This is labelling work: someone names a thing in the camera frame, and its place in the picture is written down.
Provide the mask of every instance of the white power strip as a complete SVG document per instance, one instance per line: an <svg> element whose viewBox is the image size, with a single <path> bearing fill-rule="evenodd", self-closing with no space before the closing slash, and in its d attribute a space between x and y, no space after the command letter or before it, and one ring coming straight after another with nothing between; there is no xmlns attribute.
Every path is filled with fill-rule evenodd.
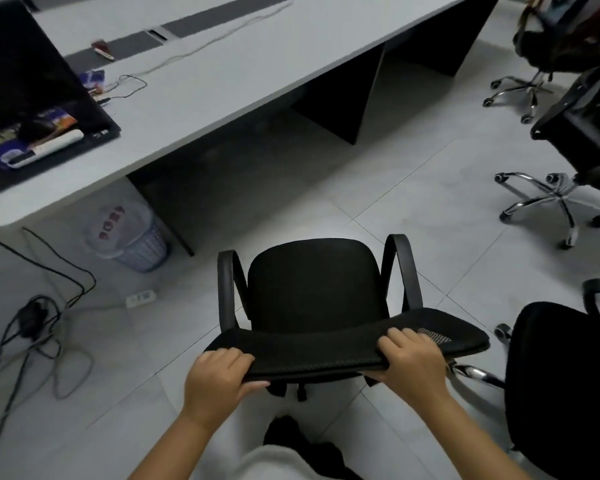
<svg viewBox="0 0 600 480"><path fill-rule="evenodd" d="M127 308L135 308L136 306L146 305L158 298L158 295L153 290L142 291L127 297L125 300Z"/></svg>

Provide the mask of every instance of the screen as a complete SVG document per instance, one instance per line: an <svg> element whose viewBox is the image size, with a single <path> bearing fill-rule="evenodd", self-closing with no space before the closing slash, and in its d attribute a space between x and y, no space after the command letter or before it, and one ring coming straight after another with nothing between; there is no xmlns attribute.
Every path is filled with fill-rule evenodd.
<svg viewBox="0 0 600 480"><path fill-rule="evenodd" d="M0 1L0 130L85 96L24 4Z"/></svg>

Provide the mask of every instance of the trash can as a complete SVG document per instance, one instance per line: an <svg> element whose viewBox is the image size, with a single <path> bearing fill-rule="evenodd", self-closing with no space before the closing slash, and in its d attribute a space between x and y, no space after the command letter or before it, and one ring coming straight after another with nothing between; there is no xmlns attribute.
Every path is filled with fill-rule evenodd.
<svg viewBox="0 0 600 480"><path fill-rule="evenodd" d="M135 201L99 209L85 229L84 240L96 256L115 259L140 273L159 268L171 251L153 211Z"/></svg>

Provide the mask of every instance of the black pants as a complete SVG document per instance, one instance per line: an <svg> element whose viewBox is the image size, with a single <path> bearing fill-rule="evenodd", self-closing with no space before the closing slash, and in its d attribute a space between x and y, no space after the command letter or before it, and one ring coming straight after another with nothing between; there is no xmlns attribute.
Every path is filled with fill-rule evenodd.
<svg viewBox="0 0 600 480"><path fill-rule="evenodd" d="M339 480L362 480L344 464L342 453L333 443L312 445L302 434L300 427L291 416L275 418L264 435L265 445L277 445L298 452L303 460L323 477Z"/></svg>

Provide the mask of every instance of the black laptop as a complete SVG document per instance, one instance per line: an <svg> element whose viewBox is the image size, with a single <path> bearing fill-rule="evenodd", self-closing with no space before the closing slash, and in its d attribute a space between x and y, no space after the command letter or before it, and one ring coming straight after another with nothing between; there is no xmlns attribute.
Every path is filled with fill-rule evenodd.
<svg viewBox="0 0 600 480"><path fill-rule="evenodd" d="M75 119L71 130L84 136L19 168L0 161L0 191L120 135L22 1L0 1L0 140L15 135L22 144L44 141L49 127L44 117L58 112Z"/></svg>

